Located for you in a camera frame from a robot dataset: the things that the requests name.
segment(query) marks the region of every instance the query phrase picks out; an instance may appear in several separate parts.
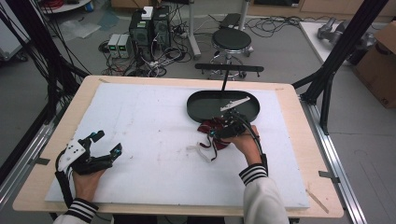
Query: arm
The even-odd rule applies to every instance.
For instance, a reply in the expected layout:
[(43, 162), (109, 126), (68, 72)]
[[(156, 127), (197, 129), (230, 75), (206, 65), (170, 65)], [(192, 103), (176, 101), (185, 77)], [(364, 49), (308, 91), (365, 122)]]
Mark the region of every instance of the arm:
[(79, 175), (73, 172), (76, 189), (76, 199), (64, 215), (59, 216), (54, 224), (85, 224), (91, 223), (98, 206), (92, 203), (99, 179), (105, 170), (90, 175)]
[(232, 142), (244, 154), (248, 168), (239, 176), (246, 185), (244, 192), (244, 219), (247, 224), (289, 224), (276, 183), (269, 178), (262, 165), (260, 152), (250, 134), (223, 139)]

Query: black tray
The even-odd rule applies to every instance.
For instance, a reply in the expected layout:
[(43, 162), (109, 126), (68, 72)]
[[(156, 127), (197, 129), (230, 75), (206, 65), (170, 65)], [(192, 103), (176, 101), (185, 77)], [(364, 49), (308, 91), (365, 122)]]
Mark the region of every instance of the black tray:
[(221, 117), (225, 111), (220, 111), (230, 101), (241, 100), (246, 97), (250, 100), (235, 107), (245, 115), (249, 122), (257, 118), (260, 112), (260, 103), (255, 96), (245, 91), (198, 91), (193, 93), (187, 101), (187, 113), (193, 120), (202, 123), (204, 120)]

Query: wooden table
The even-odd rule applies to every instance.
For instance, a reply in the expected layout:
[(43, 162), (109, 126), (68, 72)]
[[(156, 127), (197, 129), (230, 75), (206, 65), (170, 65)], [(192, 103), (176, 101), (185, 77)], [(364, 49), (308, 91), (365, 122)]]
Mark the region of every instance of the wooden table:
[[(74, 100), (67, 108), (61, 122), (53, 133), (41, 158), (50, 159), (48, 165), (37, 164), (18, 194), (13, 207), (17, 211), (64, 212), (64, 203), (45, 202), (44, 198), (54, 178), (54, 163), (64, 146), (73, 137), (78, 124), (87, 110), (97, 87), (101, 83), (131, 83), (139, 85), (185, 86), (220, 88), (216, 80), (147, 78), (147, 77), (86, 77)], [(309, 127), (294, 88), (289, 84), (260, 82), (228, 82), (228, 87), (240, 89), (275, 91), (296, 160), (301, 169), (305, 190), (310, 203), (307, 209), (290, 209), (289, 217), (341, 217), (344, 214), (338, 195), (329, 178), (320, 177), (318, 171), (327, 171), (319, 153), (318, 145)], [(242, 216), (243, 208), (224, 206), (178, 206), (101, 203), (99, 212), (126, 214)]]

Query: round stool seat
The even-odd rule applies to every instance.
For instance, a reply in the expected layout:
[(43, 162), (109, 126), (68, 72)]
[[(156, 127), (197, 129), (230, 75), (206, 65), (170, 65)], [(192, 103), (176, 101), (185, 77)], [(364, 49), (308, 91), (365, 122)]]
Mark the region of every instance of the round stool seat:
[(243, 31), (223, 28), (212, 35), (212, 43), (225, 50), (242, 50), (250, 46), (251, 38)]

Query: black stool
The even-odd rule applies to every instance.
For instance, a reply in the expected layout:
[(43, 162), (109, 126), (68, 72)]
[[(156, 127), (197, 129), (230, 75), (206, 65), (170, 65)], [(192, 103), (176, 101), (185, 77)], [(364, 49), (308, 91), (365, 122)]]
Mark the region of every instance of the black stool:
[[(250, 36), (243, 31), (232, 28), (219, 29), (212, 35), (212, 45), (215, 49), (217, 49), (217, 51), (212, 60), (210, 60), (210, 63), (216, 63), (217, 58), (224, 57), (225, 64), (232, 64), (232, 59), (235, 59), (240, 64), (243, 64), (241, 60), (234, 57), (232, 54), (246, 53), (248, 56), (250, 43)], [(211, 78), (213, 74), (222, 75), (222, 71), (212, 71), (209, 78)], [(246, 77), (246, 75), (246, 72), (238, 72), (233, 75), (230, 74), (229, 77), (234, 80), (234, 77), (236, 76)]]

